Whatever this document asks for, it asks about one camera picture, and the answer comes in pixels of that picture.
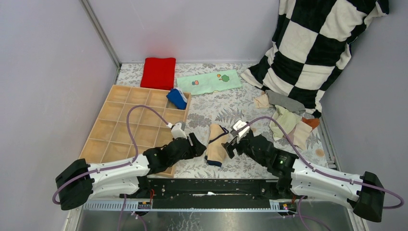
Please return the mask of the beige cloth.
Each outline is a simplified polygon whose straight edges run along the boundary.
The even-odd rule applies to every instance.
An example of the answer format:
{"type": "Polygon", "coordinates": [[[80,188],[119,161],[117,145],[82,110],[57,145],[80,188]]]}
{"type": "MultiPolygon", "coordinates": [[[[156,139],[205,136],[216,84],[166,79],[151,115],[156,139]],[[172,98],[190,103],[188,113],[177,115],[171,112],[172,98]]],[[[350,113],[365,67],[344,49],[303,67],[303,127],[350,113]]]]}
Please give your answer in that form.
{"type": "Polygon", "coordinates": [[[208,165],[221,167],[227,156],[227,151],[222,146],[228,140],[229,131],[219,124],[210,125],[209,141],[205,153],[208,165]]]}

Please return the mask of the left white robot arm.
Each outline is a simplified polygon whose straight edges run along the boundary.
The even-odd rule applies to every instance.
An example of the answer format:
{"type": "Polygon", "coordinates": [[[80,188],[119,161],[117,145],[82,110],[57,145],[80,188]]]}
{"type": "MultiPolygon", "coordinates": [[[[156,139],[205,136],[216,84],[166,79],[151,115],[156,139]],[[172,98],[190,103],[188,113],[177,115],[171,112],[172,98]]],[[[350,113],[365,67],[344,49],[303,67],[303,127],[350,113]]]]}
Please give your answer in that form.
{"type": "Polygon", "coordinates": [[[77,159],[56,177],[52,201],[61,210],[71,210],[89,199],[133,194],[143,198],[150,189],[148,175],[161,173],[180,160],[199,157],[205,150],[206,146],[190,133],[187,138],[176,138],[134,158],[98,164],[77,159]]]}

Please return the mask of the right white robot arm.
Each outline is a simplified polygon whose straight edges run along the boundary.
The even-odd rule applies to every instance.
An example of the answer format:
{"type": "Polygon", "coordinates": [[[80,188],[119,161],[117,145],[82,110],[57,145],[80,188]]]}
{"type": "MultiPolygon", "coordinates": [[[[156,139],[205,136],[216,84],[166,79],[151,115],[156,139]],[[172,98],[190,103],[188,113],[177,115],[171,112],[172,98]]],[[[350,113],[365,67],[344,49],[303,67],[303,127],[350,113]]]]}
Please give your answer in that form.
{"type": "Polygon", "coordinates": [[[243,138],[234,137],[222,147],[230,158],[245,154],[278,177],[276,192],[282,198],[292,194],[313,197],[352,209],[368,221],[382,220],[383,185],[374,173],[366,171],[360,176],[305,164],[298,155],[275,148],[272,142],[262,135],[254,136],[252,131],[243,138]]]}

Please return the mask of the blue underwear with white lettering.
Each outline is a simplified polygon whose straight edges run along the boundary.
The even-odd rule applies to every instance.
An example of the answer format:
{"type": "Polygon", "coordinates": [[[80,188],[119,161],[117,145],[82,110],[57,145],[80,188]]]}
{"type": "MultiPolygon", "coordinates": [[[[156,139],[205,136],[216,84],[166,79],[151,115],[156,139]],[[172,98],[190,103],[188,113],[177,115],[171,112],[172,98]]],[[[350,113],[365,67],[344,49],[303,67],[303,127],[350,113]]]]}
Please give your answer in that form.
{"type": "Polygon", "coordinates": [[[188,99],[179,88],[173,88],[166,95],[167,99],[173,103],[177,109],[185,110],[187,107],[188,99]]]}

